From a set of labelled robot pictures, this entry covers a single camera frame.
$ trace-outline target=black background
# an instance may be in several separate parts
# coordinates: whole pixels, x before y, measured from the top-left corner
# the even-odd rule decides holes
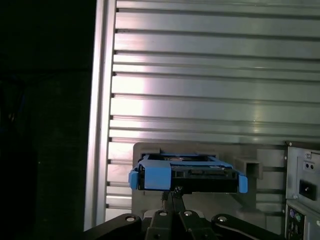
[[[10,175],[2,191],[10,212],[4,220],[15,232],[28,226],[17,239],[65,239],[83,230],[95,8],[95,0],[0,1],[0,73],[38,80],[26,88],[16,120],[17,154],[1,155]],[[5,88],[8,105],[14,90]],[[21,178],[32,178],[32,163],[34,222],[32,187]]]

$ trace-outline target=horizontal groove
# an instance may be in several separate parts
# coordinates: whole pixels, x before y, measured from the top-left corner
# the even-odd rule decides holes
[[[167,118],[167,117],[133,117],[133,116],[112,116],[113,120],[118,121],[136,121],[136,122],[172,122],[172,123],[197,123],[197,124],[213,124],[213,125],[238,125],[253,127],[288,127],[288,128],[320,128],[320,124],[301,124],[301,123],[281,123],[281,122],[262,122],[262,121],[229,121],[229,120],[207,120],[197,118]]]
[[[194,67],[212,69],[234,69],[250,71],[274,71],[274,72],[295,72],[295,73],[314,73],[320,74],[320,62],[310,62],[304,68],[313,67],[311,70],[298,69],[301,62],[290,62],[280,60],[253,60],[242,59],[241,57],[223,56],[202,56],[202,55],[183,55],[183,54],[157,54],[157,53],[126,53],[118,52],[113,56],[115,65],[137,65],[137,66],[160,66],[160,67]]]
[[[123,143],[208,143],[212,144],[268,144],[268,145],[284,145],[288,139],[287,136],[258,136],[245,134],[221,134],[221,133],[191,133],[191,132],[156,132],[156,131],[130,131],[130,130],[114,130],[109,131],[109,137],[112,142]],[[320,142],[320,138],[315,137],[290,137],[292,141],[297,142]]]
[[[285,214],[281,211],[264,211],[266,217],[284,217]]]
[[[226,58],[238,60],[261,60],[261,61],[286,61],[288,63],[311,63],[320,64],[320,59],[306,59],[293,57],[265,57],[265,56],[250,56],[250,55],[232,55],[232,54],[218,54],[218,53],[195,53],[195,52],[159,52],[159,51],[145,51],[145,50],[115,50],[114,55],[146,55],[146,56],[179,56],[184,58],[190,57],[210,57],[210,58]]]
[[[279,189],[257,189],[256,194],[278,194],[278,195],[286,195],[285,190],[279,190]]]
[[[106,209],[119,209],[119,210],[131,210],[131,206],[122,206],[122,205],[116,205],[116,204],[105,204]]]
[[[245,104],[245,105],[265,105],[265,106],[300,106],[319,108],[320,102],[297,102],[297,101],[272,101],[272,100],[251,100],[251,99],[232,99],[232,98],[215,98],[199,96],[171,96],[171,95],[142,95],[142,94],[114,94],[114,99],[139,99],[139,100],[165,100],[165,101],[195,101],[209,103],[226,103],[226,104]]]
[[[271,84],[294,84],[294,85],[313,85],[320,86],[320,81],[313,80],[292,80],[292,79],[278,79],[278,78],[256,78],[256,77],[234,77],[234,76],[215,76],[215,75],[192,75],[192,74],[169,74],[169,73],[150,73],[150,72],[134,72],[134,71],[115,71],[114,77],[132,77],[132,78],[160,78],[160,79],[199,79],[207,81],[228,81],[246,82],[246,83],[271,83]]]
[[[292,19],[292,20],[320,20],[320,15],[292,15],[281,13],[255,13],[255,12],[231,12],[231,11],[196,11],[196,10],[175,10],[175,9],[146,9],[146,8],[118,8],[119,13],[136,14],[173,14],[188,16],[222,16],[222,17],[245,17],[252,19]]]
[[[285,167],[264,166],[263,171],[264,172],[286,173],[287,169]]]
[[[200,31],[178,31],[178,30],[143,30],[121,28],[116,29],[115,34],[134,34],[134,35],[164,35],[177,37],[214,37],[214,38],[237,38],[251,40],[286,40],[290,42],[319,42],[320,37],[305,37],[305,36],[281,36],[281,35],[265,35],[265,34],[240,34],[240,33],[221,33],[221,32],[200,32]]]
[[[128,182],[116,182],[116,181],[108,181],[106,183],[107,187],[121,187],[121,188],[129,188],[129,183]]]
[[[319,61],[319,41],[264,38],[211,37],[198,35],[116,33],[114,50],[158,53],[216,54],[260,58]]]
[[[108,164],[132,165],[132,161],[129,161],[129,160],[121,160],[121,159],[117,159],[117,160],[109,159],[109,160],[108,160]]]
[[[247,136],[274,136],[274,137],[296,137],[296,138],[319,138],[320,126],[303,127],[283,124],[241,124],[228,121],[201,121],[201,120],[129,120],[115,118],[110,121],[110,129],[125,131],[150,131],[150,132],[174,132],[174,133],[197,133],[197,134],[225,134],[225,135],[247,135]]]
[[[277,4],[261,3],[257,2],[145,2],[145,1],[117,1],[118,11],[123,9],[138,10],[138,11],[179,11],[179,12],[200,12],[206,14],[210,12],[222,12],[222,13],[238,13],[238,14],[265,14],[265,15],[291,15],[291,16],[319,16],[320,13],[317,11],[318,4],[312,4],[309,2],[308,5],[292,2],[285,4],[283,1]]]
[[[223,136],[238,136],[238,137],[252,137],[252,138],[258,138],[258,137],[266,137],[266,138],[306,138],[306,139],[314,139],[318,140],[320,136],[310,136],[310,135],[290,135],[290,134],[276,134],[276,133],[271,133],[271,134],[261,134],[261,133],[249,133],[249,132],[226,132],[226,131],[192,131],[192,130],[162,130],[162,129],[137,129],[137,128],[111,128],[110,132],[112,133],[148,133],[148,134],[211,134],[211,135],[223,135]],[[285,172],[284,169],[271,169],[266,167],[265,172]]]

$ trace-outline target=metal frame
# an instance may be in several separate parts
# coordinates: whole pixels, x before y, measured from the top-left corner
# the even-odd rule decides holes
[[[281,29],[289,28],[283,28],[277,22],[272,24],[278,25],[277,32],[275,28],[272,28],[272,31],[268,31],[269,28],[259,28],[262,32],[258,34],[262,37],[254,42],[263,43],[263,46],[268,43],[270,51],[266,52],[265,47],[259,48],[259,45],[250,44],[255,39],[251,34],[257,32],[248,32],[247,27],[239,32],[238,27],[230,24],[227,32],[228,42],[238,43],[244,39],[241,34],[245,34],[251,37],[249,42],[244,43],[254,46],[257,51],[249,47],[249,52],[243,49],[239,52],[239,48],[231,44],[234,51],[226,46],[208,52],[213,41],[223,45],[225,42],[220,41],[221,36],[209,37],[213,28],[208,32],[208,28],[202,23],[202,17],[198,14],[201,11],[213,11],[235,14],[234,17],[237,17],[237,13],[255,16],[287,15],[292,18],[298,17],[297,20],[307,17],[316,29],[316,24],[311,19],[319,16],[319,9],[316,6],[307,7],[300,0],[270,0],[267,1],[269,4],[260,3],[259,0],[245,0],[242,5],[236,4],[234,0],[224,1],[227,4],[222,4],[221,1],[200,2],[201,4],[189,0],[97,0],[85,230],[103,223],[106,220],[105,215],[111,219],[123,212],[131,211],[131,190],[128,189],[127,172],[131,170],[130,163],[135,159],[134,143],[176,143],[192,140],[199,143],[282,145],[287,139],[320,141],[320,131],[317,129],[317,106],[320,102],[315,87],[319,80],[315,73],[318,65],[312,61],[302,64],[302,59],[299,60],[306,57],[306,52],[309,52],[307,59],[315,59],[319,55],[316,41],[312,41],[312,46],[300,43],[304,39],[300,37],[318,39],[317,31],[305,28],[304,26],[308,25],[305,20],[298,21],[297,24],[289,21],[289,26],[295,26],[294,41],[290,41],[290,44],[294,43],[294,47],[280,54],[277,49],[280,49],[281,45],[269,43],[269,35],[285,34],[285,38],[276,39],[276,42],[288,49],[289,45],[285,39],[292,37],[293,32],[283,32]],[[279,7],[275,4],[278,2],[284,5]],[[308,5],[315,3],[316,0],[308,1]],[[187,15],[187,19],[196,24],[182,26],[179,25],[180,21],[172,21],[171,25],[163,24],[164,20],[178,18],[178,13],[180,17],[180,12],[183,11],[187,11],[190,14]],[[154,20],[155,17],[159,21],[150,22],[150,19]],[[211,19],[220,17],[210,15]],[[267,18],[263,17],[266,19],[263,26],[277,19]],[[244,18],[241,22],[236,18],[231,20],[245,26],[242,24],[246,21]],[[285,22],[282,21],[282,24],[287,25],[288,21]],[[214,32],[219,33],[221,25],[216,27]],[[176,33],[169,34],[168,38],[167,33],[170,30]],[[201,41],[198,42],[198,46],[192,45],[190,49],[188,45],[182,44],[186,41],[181,41],[180,33],[186,30],[190,31],[188,44],[190,45],[191,40],[199,39]],[[199,35],[200,30],[208,32],[209,35]],[[159,44],[162,39],[170,44]],[[210,53],[223,55],[209,57]],[[268,59],[274,54],[280,59]],[[244,57],[247,55],[259,58]],[[299,61],[285,58],[290,56]],[[234,81],[234,78],[241,79],[238,82]],[[243,78],[267,81],[257,81],[253,84],[251,81],[244,81]],[[215,111],[200,110],[206,108]],[[282,185],[276,184],[280,182],[277,180],[282,179],[284,173],[268,172],[279,170],[273,169],[276,168],[274,165],[269,167],[263,170],[265,178],[258,180],[258,186],[263,189],[267,187],[280,190],[278,188],[282,188]],[[269,184],[266,179],[271,175],[275,175],[276,178]]]
[[[84,230],[105,222],[116,0],[97,0],[87,155]]]

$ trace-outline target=metal bracket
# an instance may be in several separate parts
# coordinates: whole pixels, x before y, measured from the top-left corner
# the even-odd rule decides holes
[[[150,227],[146,230],[145,240],[170,239],[173,213],[158,210],[154,213]]]
[[[179,213],[180,220],[187,235],[192,240],[218,240],[211,225],[205,225],[199,215],[192,210]]]
[[[263,179],[263,166],[258,160],[247,157],[235,157],[233,161],[235,169],[242,172],[245,176]]]

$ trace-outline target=port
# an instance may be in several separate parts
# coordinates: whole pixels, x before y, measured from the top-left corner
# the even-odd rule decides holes
[[[304,161],[303,162],[303,169],[306,171],[314,171],[315,170],[315,163],[311,161]]]
[[[290,217],[292,217],[292,218],[295,217],[295,211],[293,211],[292,209],[290,209]]]

